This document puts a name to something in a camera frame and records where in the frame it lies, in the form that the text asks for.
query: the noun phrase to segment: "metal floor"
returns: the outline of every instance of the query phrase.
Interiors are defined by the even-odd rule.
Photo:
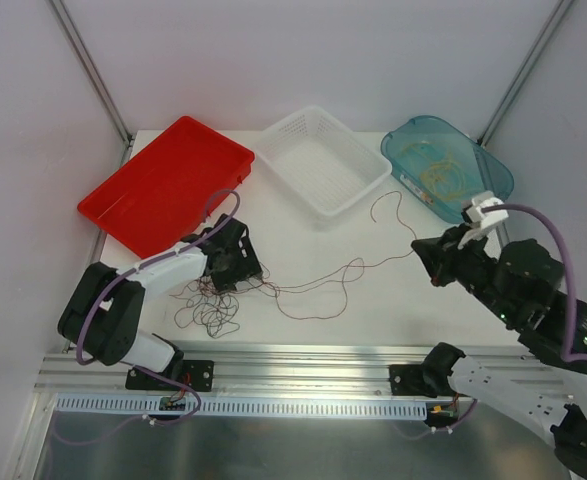
[[[121,415],[60,413],[57,431],[85,440]],[[550,447],[510,419],[480,405],[452,435],[402,438],[424,425],[355,419],[191,418],[175,427],[133,423],[86,447],[48,442],[42,480],[415,480],[568,479]]]

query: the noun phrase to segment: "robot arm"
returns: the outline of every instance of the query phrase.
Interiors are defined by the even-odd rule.
[[[176,285],[202,276],[210,276],[222,293],[234,290],[237,282],[262,274],[247,226],[222,215],[216,227],[222,222],[223,227],[213,235],[210,228],[201,235],[189,235],[170,249],[145,259],[142,265],[147,266],[132,266],[134,273],[120,281],[97,309],[83,349],[104,365],[124,362],[176,380],[183,370],[183,352],[157,335],[138,329],[142,305]],[[195,242],[198,247],[184,251]],[[115,269],[99,262],[90,265],[60,318],[58,332],[78,343],[99,295],[129,270],[131,267]]]
[[[542,363],[554,368],[574,396],[575,404],[538,395],[483,368],[461,350],[439,344],[406,376],[413,391],[427,396],[451,390],[487,403],[529,428],[555,448],[557,458],[587,479],[587,361],[562,357],[567,297],[558,291],[564,265],[551,258],[535,240],[511,242],[499,259],[484,252],[486,233],[507,218],[482,209],[501,201],[488,192],[473,199],[463,216],[467,223],[439,238],[416,240],[412,247],[431,283],[457,281],[497,316],[518,341]],[[587,303],[578,301],[572,351],[587,354]]]

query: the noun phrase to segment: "white table surface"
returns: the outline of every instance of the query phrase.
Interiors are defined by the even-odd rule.
[[[161,131],[138,132],[132,155],[148,145]],[[224,131],[232,140],[250,148],[260,132]],[[358,138],[379,151],[384,133],[358,133]],[[302,205],[292,202],[282,186],[272,179],[258,158],[252,172],[237,188],[242,203],[237,218],[246,223],[256,253],[271,270],[271,281],[279,285],[298,285],[326,275],[356,257],[369,264],[410,251],[411,233],[395,219],[399,196],[389,196],[375,209],[377,223],[369,216],[376,198],[386,192],[404,192],[400,217],[411,225],[419,238],[441,235],[449,224],[423,206],[394,178],[390,177],[369,197],[353,207],[338,223],[321,226],[312,220]],[[228,212],[233,201],[227,198],[213,213],[215,220]],[[492,235],[487,247],[497,255],[499,245]],[[108,236],[102,262],[115,266],[129,265],[138,257]],[[347,278],[355,276],[355,271]],[[182,288],[169,293],[179,292]],[[347,285],[348,307],[330,320],[291,320],[282,315],[274,300],[259,292],[238,296],[239,311],[234,319],[237,332],[213,340],[204,327],[190,325],[179,329],[174,315],[185,304],[168,295],[147,302],[140,327],[171,340],[208,340],[214,342],[249,342],[262,344],[317,345],[433,345],[440,341],[459,346],[516,345],[516,334],[469,295],[451,284],[435,288],[417,255],[393,260],[369,269],[357,282]],[[339,284],[303,295],[284,296],[282,307],[295,316],[326,316],[344,305]],[[191,320],[189,311],[178,316],[181,324]]]

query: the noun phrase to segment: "transparent blue tray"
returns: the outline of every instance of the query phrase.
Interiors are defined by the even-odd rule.
[[[462,204],[485,190],[505,201],[513,175],[497,158],[441,118],[412,118],[386,134],[382,155],[393,176],[440,218],[462,222]]]

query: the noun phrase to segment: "white basket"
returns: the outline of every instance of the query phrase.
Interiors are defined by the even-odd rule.
[[[258,158],[321,217],[332,218],[391,174],[391,163],[319,107],[303,108],[264,130]]]

